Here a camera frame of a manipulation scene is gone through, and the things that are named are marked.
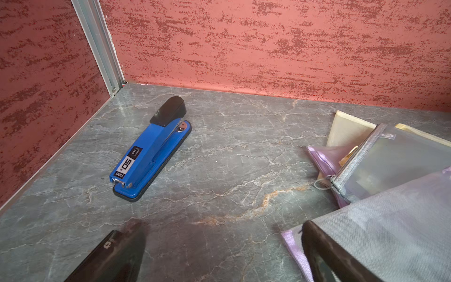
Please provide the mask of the yellow trimmed mesh pouch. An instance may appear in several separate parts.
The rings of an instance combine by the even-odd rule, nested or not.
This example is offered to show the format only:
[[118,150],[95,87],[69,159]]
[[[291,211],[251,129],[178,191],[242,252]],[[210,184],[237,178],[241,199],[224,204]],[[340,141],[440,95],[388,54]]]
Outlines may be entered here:
[[[346,114],[338,110],[335,114],[331,131],[328,137],[327,146],[352,146],[355,147],[362,143],[366,137],[375,129],[376,125],[367,121],[364,121],[358,117]],[[440,137],[431,135],[429,133],[423,132],[421,130],[415,129],[411,126],[398,123],[395,126],[399,130],[409,132],[431,141],[446,145],[450,147],[451,143]],[[398,176],[392,176],[390,179],[386,179],[386,183],[390,184],[391,187],[396,187],[406,182],[418,179],[420,177],[426,176],[430,173],[437,172],[438,169],[428,169],[418,168],[412,171],[412,175],[408,175],[404,172]]]

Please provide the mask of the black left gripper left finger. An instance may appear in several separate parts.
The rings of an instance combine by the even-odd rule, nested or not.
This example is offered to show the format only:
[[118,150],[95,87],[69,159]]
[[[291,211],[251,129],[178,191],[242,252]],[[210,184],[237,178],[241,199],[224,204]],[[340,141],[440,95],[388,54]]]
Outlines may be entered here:
[[66,278],[67,282],[135,282],[146,247],[143,226],[111,231]]

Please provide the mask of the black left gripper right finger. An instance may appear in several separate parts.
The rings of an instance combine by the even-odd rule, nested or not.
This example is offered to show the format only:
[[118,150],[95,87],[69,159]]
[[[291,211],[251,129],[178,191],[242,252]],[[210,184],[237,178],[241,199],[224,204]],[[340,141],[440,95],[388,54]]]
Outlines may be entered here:
[[312,220],[303,224],[301,241],[315,282],[381,281]]

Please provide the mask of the purple mesh pencil pouch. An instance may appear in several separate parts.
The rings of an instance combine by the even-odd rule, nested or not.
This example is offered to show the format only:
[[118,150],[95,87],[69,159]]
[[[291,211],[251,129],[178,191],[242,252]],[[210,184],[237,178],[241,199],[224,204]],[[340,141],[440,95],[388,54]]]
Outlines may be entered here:
[[[444,169],[312,220],[381,282],[451,279],[451,171]],[[303,224],[282,233],[314,282]]]

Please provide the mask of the grey blue mesh pouch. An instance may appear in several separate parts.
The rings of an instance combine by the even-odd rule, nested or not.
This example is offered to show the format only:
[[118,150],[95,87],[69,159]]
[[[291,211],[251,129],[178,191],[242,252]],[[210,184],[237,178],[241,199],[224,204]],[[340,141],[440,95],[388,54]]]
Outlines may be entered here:
[[380,123],[331,176],[331,189],[347,204],[355,203],[450,165],[449,141]]

